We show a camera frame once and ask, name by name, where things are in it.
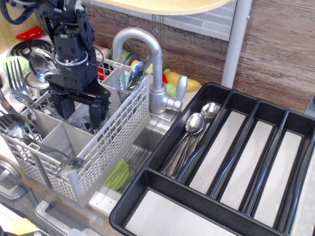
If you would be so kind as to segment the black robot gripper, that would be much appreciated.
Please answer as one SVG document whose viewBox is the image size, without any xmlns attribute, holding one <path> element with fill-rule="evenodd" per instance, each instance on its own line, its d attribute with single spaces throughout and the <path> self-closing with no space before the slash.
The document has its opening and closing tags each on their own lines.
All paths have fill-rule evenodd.
<svg viewBox="0 0 315 236">
<path fill-rule="evenodd" d="M 60 74 L 49 85 L 58 114 L 69 119 L 75 112 L 74 102 L 88 105 L 91 129 L 98 129 L 111 109 L 111 93 L 98 82 L 95 55 L 83 55 L 76 60 L 65 60 L 58 55 L 54 58 Z"/>
</svg>

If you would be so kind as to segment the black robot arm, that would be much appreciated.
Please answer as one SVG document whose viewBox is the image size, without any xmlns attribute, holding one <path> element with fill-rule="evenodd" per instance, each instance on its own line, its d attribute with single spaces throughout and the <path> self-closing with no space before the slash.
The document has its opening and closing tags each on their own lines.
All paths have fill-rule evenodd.
<svg viewBox="0 0 315 236">
<path fill-rule="evenodd" d="M 13 25 L 23 23 L 33 13 L 44 22 L 54 46 L 57 72 L 45 76 L 58 113 L 68 119 L 74 103 L 89 107 L 92 129 L 100 127 L 111 104 L 111 93 L 99 84 L 95 29 L 82 0 L 2 0 L 0 11 Z"/>
</svg>

